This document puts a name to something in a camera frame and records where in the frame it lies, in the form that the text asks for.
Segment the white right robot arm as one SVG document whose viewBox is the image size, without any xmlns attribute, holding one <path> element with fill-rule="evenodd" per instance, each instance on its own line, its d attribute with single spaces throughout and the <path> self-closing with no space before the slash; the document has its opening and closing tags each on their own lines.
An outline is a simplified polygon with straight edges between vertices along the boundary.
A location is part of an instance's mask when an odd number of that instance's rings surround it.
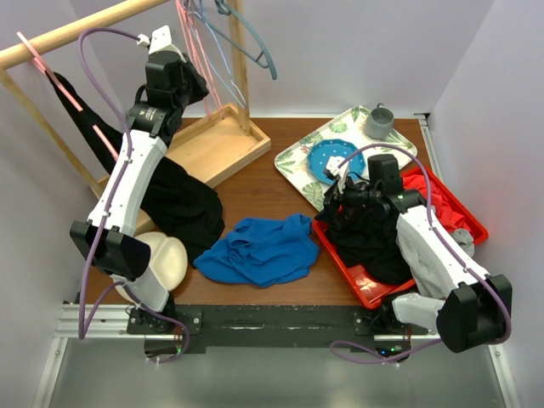
<svg viewBox="0 0 544 408">
<path fill-rule="evenodd" d="M 394 297 L 378 316 L 387 333 L 408 324 L 437 332 L 455 353 L 484 343 L 507 341 L 512 332 L 512 286 L 504 275 L 492 276 L 455 243 L 433 210 L 432 184 L 427 171 L 426 195 L 401 183 L 396 158 L 371 156 L 370 181 L 363 190 L 347 182 L 352 157 L 333 156 L 323 170 L 332 180 L 324 208 L 344 215 L 350 207 L 378 218 L 394 220 L 395 245 L 410 267 L 417 292 Z"/>
</svg>

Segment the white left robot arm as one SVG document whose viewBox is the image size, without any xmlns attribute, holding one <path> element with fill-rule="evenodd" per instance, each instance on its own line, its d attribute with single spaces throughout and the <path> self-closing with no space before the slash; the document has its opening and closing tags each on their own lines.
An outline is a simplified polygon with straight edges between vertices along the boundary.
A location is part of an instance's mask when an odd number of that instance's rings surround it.
<svg viewBox="0 0 544 408">
<path fill-rule="evenodd" d="M 170 332 L 176 313 L 167 307 L 168 291 L 151 268 L 150 247 L 135 238 L 137 217 L 151 177 L 182 123 L 188 105 L 207 96 L 205 81 L 187 54 L 162 50 L 145 64 L 146 99 L 127 112 L 119 157 L 102 196 L 86 222 L 74 222 L 70 237 L 87 266 L 121 282 L 147 306 L 146 323 Z"/>
</svg>

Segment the blue tank top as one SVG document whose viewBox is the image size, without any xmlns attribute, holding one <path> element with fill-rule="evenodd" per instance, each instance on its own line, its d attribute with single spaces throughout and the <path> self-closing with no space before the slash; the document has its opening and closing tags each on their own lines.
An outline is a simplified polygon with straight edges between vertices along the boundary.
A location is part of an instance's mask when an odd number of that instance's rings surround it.
<svg viewBox="0 0 544 408">
<path fill-rule="evenodd" d="M 195 259 L 206 278 L 224 284 L 267 288 L 308 276 L 320 249 L 312 219 L 295 213 L 283 220 L 244 218 Z"/>
</svg>

